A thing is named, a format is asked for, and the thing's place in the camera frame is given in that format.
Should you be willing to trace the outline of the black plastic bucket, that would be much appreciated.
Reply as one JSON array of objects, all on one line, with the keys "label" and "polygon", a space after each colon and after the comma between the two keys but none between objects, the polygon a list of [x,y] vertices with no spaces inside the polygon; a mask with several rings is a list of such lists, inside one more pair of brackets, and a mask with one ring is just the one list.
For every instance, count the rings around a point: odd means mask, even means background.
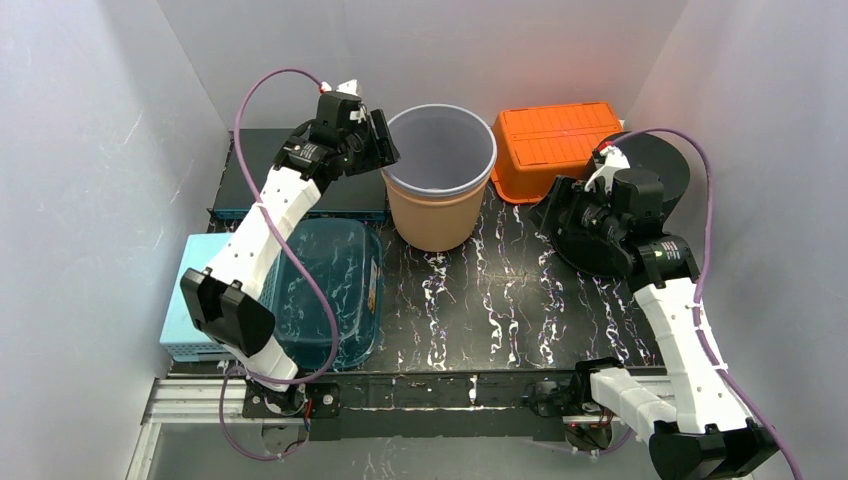
[{"label": "black plastic bucket", "polygon": [[[626,238],[620,247],[601,255],[562,255],[554,244],[554,234],[549,235],[550,241],[566,263],[586,274],[643,275],[658,282],[664,273],[684,266],[690,254],[680,237],[664,230],[665,221],[688,188],[689,165],[672,144],[649,133],[613,134],[605,141],[619,147],[631,165],[615,174],[611,193],[606,194],[613,211],[626,219]],[[571,179],[585,183],[591,163],[592,155],[580,177]]]}]

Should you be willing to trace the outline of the orange plastic tray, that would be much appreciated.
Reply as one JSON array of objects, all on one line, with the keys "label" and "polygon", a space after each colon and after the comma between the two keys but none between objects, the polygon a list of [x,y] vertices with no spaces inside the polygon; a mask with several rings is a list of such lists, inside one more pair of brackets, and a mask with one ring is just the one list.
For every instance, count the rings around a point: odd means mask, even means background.
[{"label": "orange plastic tray", "polygon": [[620,133],[622,123],[608,103],[589,102],[503,110],[492,131],[497,194],[510,204],[533,204],[556,176],[580,177],[593,149]]}]

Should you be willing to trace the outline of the grey lavender plastic bucket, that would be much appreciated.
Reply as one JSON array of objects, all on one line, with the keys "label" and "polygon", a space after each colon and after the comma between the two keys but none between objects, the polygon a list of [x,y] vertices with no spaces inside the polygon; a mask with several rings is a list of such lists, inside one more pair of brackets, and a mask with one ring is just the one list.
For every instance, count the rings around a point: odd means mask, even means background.
[{"label": "grey lavender plastic bucket", "polygon": [[386,178],[424,197],[464,194],[485,182],[497,159],[491,127],[477,114],[449,104],[408,108],[388,122],[400,158]]}]

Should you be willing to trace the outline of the tan bucket with black liner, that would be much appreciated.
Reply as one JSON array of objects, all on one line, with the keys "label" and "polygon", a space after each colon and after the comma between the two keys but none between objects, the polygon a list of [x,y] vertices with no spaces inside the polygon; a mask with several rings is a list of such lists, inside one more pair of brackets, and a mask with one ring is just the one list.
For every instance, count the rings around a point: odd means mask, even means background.
[{"label": "tan bucket with black liner", "polygon": [[481,213],[487,183],[446,197],[411,193],[383,174],[391,218],[398,234],[410,246],[425,252],[443,252],[463,244]]}]

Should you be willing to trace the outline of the dark teal transparent container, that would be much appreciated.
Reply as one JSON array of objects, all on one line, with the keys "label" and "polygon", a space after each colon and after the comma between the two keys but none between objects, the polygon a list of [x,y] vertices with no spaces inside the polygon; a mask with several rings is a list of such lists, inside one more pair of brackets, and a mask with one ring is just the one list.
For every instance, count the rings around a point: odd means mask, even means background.
[{"label": "dark teal transparent container", "polygon": [[[383,293],[383,245],[370,226],[352,219],[300,222],[287,240],[325,294],[337,322],[339,345],[332,368],[365,362],[379,343]],[[285,254],[279,255],[272,299],[274,336],[303,370],[317,370],[330,354],[332,334],[311,286]]]}]

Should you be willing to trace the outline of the light blue perforated basket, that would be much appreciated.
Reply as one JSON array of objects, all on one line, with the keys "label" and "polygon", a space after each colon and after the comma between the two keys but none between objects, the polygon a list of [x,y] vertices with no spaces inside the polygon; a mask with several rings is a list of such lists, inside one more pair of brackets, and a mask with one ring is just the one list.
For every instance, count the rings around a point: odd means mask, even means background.
[{"label": "light blue perforated basket", "polygon": [[194,234],[186,247],[166,312],[160,344],[177,362],[238,358],[250,362],[274,342],[274,315],[263,287],[248,273],[222,270],[216,256],[229,233]]}]

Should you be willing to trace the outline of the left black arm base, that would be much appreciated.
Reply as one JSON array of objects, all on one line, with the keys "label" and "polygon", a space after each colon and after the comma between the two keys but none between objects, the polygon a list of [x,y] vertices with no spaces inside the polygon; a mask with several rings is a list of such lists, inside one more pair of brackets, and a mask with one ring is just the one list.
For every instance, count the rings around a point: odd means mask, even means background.
[{"label": "left black arm base", "polygon": [[260,462],[283,461],[299,452],[310,442],[314,422],[335,419],[340,414],[342,387],[337,379],[287,385],[285,391],[277,391],[245,376],[245,419],[291,420],[291,424],[274,424],[274,427],[294,427],[295,437],[285,446],[265,447],[262,453],[240,447],[240,453]]}]

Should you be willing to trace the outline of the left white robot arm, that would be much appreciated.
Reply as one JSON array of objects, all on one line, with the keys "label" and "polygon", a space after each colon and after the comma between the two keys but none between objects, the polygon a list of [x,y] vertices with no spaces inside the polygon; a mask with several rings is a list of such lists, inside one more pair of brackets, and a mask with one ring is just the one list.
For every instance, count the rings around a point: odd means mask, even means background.
[{"label": "left white robot arm", "polygon": [[332,182],[399,158],[382,110],[344,91],[322,93],[315,117],[276,152],[228,242],[204,268],[183,273],[179,286],[194,328],[233,354],[260,385],[284,392],[300,384],[296,363],[274,336],[276,318],[260,301],[268,274],[280,254],[303,267],[286,241]]}]

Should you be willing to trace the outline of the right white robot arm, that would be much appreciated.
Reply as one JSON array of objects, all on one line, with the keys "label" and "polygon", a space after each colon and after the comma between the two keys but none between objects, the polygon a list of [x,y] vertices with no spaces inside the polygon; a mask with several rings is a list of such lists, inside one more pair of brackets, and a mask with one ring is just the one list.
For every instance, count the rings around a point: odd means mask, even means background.
[{"label": "right white robot arm", "polygon": [[665,189],[649,170],[608,180],[558,177],[531,212],[557,253],[576,270],[618,277],[647,318],[673,397],[664,400],[611,358],[578,364],[576,405],[615,413],[648,447],[663,479],[736,479],[778,450],[720,374],[695,293],[700,272],[688,243],[664,229]]}]

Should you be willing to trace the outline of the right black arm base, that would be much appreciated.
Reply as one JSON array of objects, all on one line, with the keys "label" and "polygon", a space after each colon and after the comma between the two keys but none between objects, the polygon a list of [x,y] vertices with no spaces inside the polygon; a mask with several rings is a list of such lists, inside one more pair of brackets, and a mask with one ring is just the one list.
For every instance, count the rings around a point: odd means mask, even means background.
[{"label": "right black arm base", "polygon": [[592,371],[575,371],[567,383],[542,380],[529,385],[523,405],[541,418],[559,418],[565,426],[565,439],[574,453],[599,457],[623,447],[633,436],[627,427],[614,439],[614,412],[595,402],[590,392]]}]

